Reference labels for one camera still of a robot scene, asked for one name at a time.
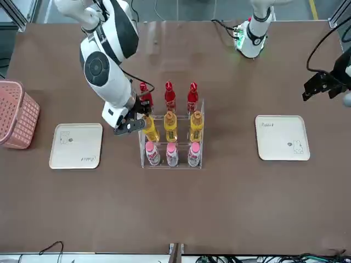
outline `plastic basket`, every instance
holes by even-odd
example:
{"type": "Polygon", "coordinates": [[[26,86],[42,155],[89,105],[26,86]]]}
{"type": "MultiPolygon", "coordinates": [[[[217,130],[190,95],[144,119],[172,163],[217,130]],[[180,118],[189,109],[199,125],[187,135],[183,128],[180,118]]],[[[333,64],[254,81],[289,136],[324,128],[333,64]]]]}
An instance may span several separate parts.
{"type": "Polygon", "coordinates": [[[32,140],[39,115],[39,105],[22,85],[0,81],[0,145],[25,149],[32,140]]]}

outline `table surface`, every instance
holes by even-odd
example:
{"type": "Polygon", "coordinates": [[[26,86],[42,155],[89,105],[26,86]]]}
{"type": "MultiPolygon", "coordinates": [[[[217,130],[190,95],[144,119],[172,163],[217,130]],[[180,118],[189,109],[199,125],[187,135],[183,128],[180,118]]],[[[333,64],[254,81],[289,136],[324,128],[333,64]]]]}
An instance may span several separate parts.
{"type": "MultiPolygon", "coordinates": [[[[28,25],[16,39],[8,77],[40,104],[28,150],[0,150],[0,251],[39,251],[62,240],[65,251],[328,254],[351,249],[350,109],[342,96],[303,102],[312,76],[306,59],[329,30],[326,21],[274,22],[267,46],[249,60],[211,22],[139,25],[128,72],[156,86],[164,113],[164,84],[173,82],[178,113],[192,81],[205,99],[202,170],[140,167],[137,133],[115,137],[101,118],[102,100],[79,62],[79,25],[28,25]],[[307,162],[258,157],[257,115],[300,115],[307,129],[307,162]],[[59,123],[104,127],[95,170],[51,170],[59,123]]],[[[330,70],[341,54],[337,34],[312,59],[330,70]]]]}

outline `pink bottle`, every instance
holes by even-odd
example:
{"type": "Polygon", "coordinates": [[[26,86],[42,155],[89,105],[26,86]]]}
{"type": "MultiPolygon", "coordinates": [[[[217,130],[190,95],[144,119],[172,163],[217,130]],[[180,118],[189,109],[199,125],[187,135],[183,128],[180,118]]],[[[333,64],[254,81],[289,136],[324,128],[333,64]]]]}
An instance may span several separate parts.
{"type": "Polygon", "coordinates": [[[169,142],[167,144],[167,163],[169,166],[176,166],[178,164],[178,150],[174,142],[169,142]]]}
{"type": "Polygon", "coordinates": [[[193,142],[189,148],[188,163],[190,166],[198,166],[200,162],[201,152],[200,144],[198,142],[193,142]]]}
{"type": "Polygon", "coordinates": [[[156,145],[154,145],[151,141],[148,141],[145,145],[146,156],[152,166],[156,166],[160,163],[161,157],[157,150],[156,145]]]}

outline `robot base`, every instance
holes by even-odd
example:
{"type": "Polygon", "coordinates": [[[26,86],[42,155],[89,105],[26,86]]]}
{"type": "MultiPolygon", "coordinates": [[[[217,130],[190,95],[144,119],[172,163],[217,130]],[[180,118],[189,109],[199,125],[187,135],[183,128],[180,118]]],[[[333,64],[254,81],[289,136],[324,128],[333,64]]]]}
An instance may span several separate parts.
{"type": "Polygon", "coordinates": [[[238,50],[244,57],[248,59],[256,58],[261,50],[264,48],[264,42],[266,37],[261,41],[259,45],[253,45],[251,39],[247,36],[246,28],[249,22],[245,21],[233,31],[234,38],[234,48],[238,50]]]}

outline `clear acrylic bottle rack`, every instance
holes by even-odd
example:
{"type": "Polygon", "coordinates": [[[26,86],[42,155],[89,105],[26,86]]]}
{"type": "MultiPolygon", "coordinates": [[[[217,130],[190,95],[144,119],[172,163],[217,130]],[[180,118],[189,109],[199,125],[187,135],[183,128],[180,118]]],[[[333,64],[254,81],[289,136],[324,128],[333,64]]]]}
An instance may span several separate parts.
{"type": "Polygon", "coordinates": [[[203,120],[203,129],[202,129],[202,138],[200,141],[200,161],[198,166],[192,167],[188,164],[188,152],[191,145],[190,142],[190,116],[188,115],[177,115],[177,150],[178,150],[178,158],[179,162],[178,165],[175,167],[170,167],[166,160],[166,148],[167,148],[167,140],[166,140],[166,132],[165,128],[163,127],[163,118],[164,115],[152,115],[154,118],[154,123],[156,129],[160,132],[160,141],[155,142],[158,152],[161,156],[160,164],[157,166],[152,166],[149,163],[149,160],[146,156],[145,152],[145,144],[148,141],[145,134],[142,130],[138,131],[139,133],[139,146],[140,146],[140,160],[141,160],[141,167],[143,168],[151,168],[151,169],[201,169],[203,164],[203,136],[205,131],[205,105],[204,100],[198,102],[200,111],[202,113],[202,120],[203,120]]]}

